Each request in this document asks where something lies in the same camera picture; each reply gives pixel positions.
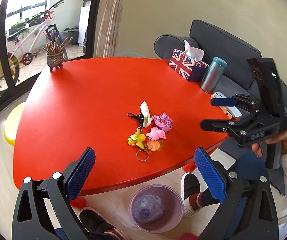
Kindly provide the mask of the person's right hand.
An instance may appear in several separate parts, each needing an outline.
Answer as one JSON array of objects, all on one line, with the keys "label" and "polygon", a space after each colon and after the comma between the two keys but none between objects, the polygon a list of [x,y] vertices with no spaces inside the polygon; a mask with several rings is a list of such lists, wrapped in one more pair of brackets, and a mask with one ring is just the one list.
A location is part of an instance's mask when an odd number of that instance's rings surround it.
[{"label": "person's right hand", "polygon": [[281,142],[281,153],[286,154],[287,153],[287,130],[280,131],[274,137],[264,140],[264,142],[267,145],[272,145],[272,144],[276,144],[277,142]]}]

